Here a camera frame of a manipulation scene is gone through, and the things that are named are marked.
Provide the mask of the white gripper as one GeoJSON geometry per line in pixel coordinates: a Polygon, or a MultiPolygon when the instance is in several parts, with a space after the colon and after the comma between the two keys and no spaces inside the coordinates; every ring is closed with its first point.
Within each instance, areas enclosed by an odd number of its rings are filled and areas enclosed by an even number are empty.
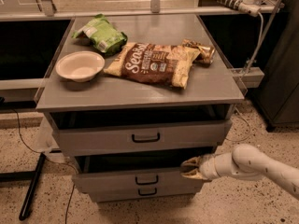
{"type": "Polygon", "coordinates": [[[204,156],[192,157],[181,164],[182,167],[195,167],[188,171],[182,171],[181,175],[189,179],[213,180],[220,178],[216,169],[216,156],[207,154],[204,156]]]}

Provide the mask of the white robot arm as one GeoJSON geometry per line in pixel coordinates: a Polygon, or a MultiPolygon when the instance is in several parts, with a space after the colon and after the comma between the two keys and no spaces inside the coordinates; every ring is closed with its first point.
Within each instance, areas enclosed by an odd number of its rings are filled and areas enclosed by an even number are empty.
{"type": "Polygon", "coordinates": [[[231,152],[190,158],[180,165],[180,173],[190,179],[213,180],[229,176],[240,180],[267,177],[299,200],[299,170],[276,161],[257,147],[241,144],[231,152]]]}

